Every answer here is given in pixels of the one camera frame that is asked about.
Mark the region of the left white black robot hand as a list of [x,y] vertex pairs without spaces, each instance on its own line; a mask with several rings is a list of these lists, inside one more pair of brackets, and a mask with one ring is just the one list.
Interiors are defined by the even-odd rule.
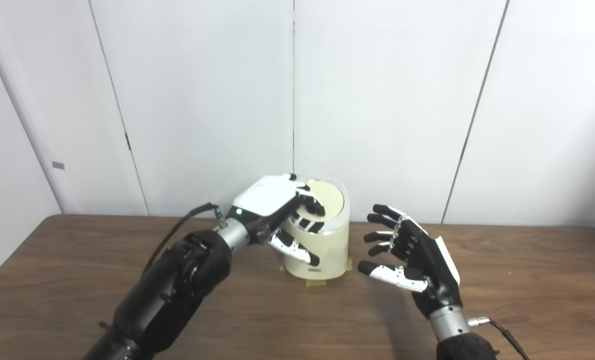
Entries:
[[240,245],[269,244],[282,255],[318,266],[320,258],[300,244],[293,235],[282,229],[290,219],[300,221],[304,230],[320,230],[322,222],[312,221],[298,214],[304,208],[309,214],[323,217],[325,207],[318,196],[296,175],[267,175],[239,194],[226,214],[226,225],[234,225],[235,235],[225,237],[232,249]]

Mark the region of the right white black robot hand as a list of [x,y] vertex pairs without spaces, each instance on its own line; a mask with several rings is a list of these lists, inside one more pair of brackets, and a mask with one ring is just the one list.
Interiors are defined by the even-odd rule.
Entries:
[[389,228],[364,235],[365,243],[376,243],[368,255],[389,253],[402,264],[361,260],[357,265],[360,273],[412,292],[417,309],[426,319],[443,308],[463,307],[460,274],[440,236],[432,237],[410,215],[389,205],[376,203],[367,219]]

